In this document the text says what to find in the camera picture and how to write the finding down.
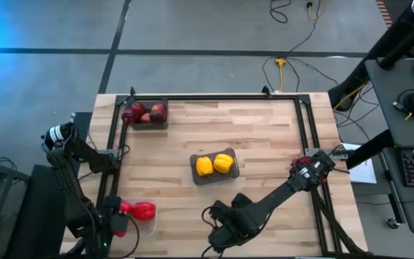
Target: clear plastic container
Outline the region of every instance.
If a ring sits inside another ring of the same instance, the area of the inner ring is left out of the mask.
[[[137,202],[151,202],[156,206],[156,215],[154,219],[149,221],[141,221],[138,219],[134,219],[135,223],[138,226],[140,231],[140,237],[149,237],[152,235],[156,230],[156,220],[157,220],[157,204],[152,199],[148,198],[131,198],[131,197],[121,197],[122,200],[129,202],[132,206],[135,205]],[[127,235],[137,235],[137,231],[135,230],[134,224],[129,221],[127,224]]]

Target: butcher block tabletop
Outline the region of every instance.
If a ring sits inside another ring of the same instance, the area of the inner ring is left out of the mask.
[[[92,145],[92,139],[98,149],[106,149],[115,98],[116,94],[97,96],[87,142]],[[321,147],[336,147],[339,135],[327,93],[311,93],[310,99]],[[312,146],[304,110],[303,116]],[[120,129],[116,130],[115,148]],[[157,207],[155,231],[141,236],[134,257],[200,257],[211,231],[201,220],[207,206],[215,200],[230,204],[239,192],[259,201],[287,180],[292,159],[303,155],[292,100],[169,101],[169,127],[145,131],[128,127],[126,144],[130,152],[122,160],[118,195],[152,201]],[[240,177],[210,186],[195,185],[190,156],[228,147],[236,153]],[[337,168],[346,169],[344,162],[336,162]],[[88,172],[88,166],[82,165],[79,176]],[[80,181],[94,203],[100,177],[96,174]],[[355,243],[367,250],[349,175],[332,171],[328,182],[336,218]],[[329,250],[333,250],[328,222],[324,223]],[[128,230],[125,237],[113,239],[110,256],[132,250],[136,236],[130,225]],[[66,230],[62,251],[75,242]],[[259,236],[224,252],[225,257],[320,254],[311,195],[303,191],[274,211]]]

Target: desk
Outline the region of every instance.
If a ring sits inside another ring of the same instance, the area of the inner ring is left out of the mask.
[[[414,88],[414,60],[400,60],[396,62],[395,68],[386,71],[380,68],[376,60],[365,62],[370,81],[378,98],[385,116],[388,129],[374,137],[368,143],[362,145],[353,156],[349,157],[346,164],[348,168],[354,167],[362,161],[382,153],[383,161],[389,173],[387,177],[392,183],[392,194],[397,193],[398,199],[394,202],[414,201],[414,188],[403,185],[402,169],[397,164],[401,163],[396,158],[396,150],[387,147],[408,147],[414,148],[414,117],[405,121],[405,115],[392,106],[393,101],[404,90]],[[414,232],[414,203],[403,204],[396,211],[396,217],[402,214],[403,209],[408,226]]]
[[[321,146],[339,144],[328,95],[311,94]],[[98,149],[106,147],[116,95],[98,95],[90,134]],[[118,195],[152,199],[157,205],[156,231],[143,237],[135,256],[198,257],[208,247],[211,228],[201,221],[201,212],[220,199],[229,203],[238,192],[258,201],[288,177],[292,158],[302,155],[295,105],[286,100],[170,101],[169,128],[163,131],[126,133],[131,152],[124,156]],[[116,141],[121,127],[117,127]],[[235,181],[197,187],[192,180],[189,157],[232,147],[241,175]],[[345,168],[343,163],[338,167]],[[87,166],[79,176],[88,173]],[[367,249],[349,176],[332,172],[329,178],[336,216],[346,232]],[[86,196],[97,197],[100,175],[81,181]],[[326,235],[330,240],[328,223]],[[75,244],[65,231],[62,251]],[[124,255],[134,237],[115,237],[110,256]],[[294,195],[272,215],[263,233],[225,256],[320,255],[311,195]]]

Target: yellow extension cord plug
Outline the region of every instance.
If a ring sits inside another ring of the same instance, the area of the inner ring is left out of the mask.
[[[283,58],[276,58],[276,64],[279,66],[279,73],[280,73],[280,87],[279,91],[276,91],[278,93],[282,93],[282,90],[284,89],[284,78],[282,75],[282,68],[285,64],[287,64],[287,61]]]

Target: gray tray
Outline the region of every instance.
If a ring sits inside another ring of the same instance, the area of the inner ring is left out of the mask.
[[[234,163],[231,166],[231,170],[229,173],[219,173],[215,168],[213,169],[213,173],[209,176],[200,177],[198,172],[196,171],[196,161],[200,157],[208,157],[213,162],[215,160],[216,155],[218,154],[226,154],[230,155],[234,159]],[[234,149],[228,147],[223,151],[205,154],[205,155],[192,155],[190,157],[190,164],[191,164],[191,173],[193,174],[193,181],[196,185],[202,186],[210,183],[220,183],[224,181],[232,181],[235,178],[239,177],[239,166],[237,165],[236,153]]]

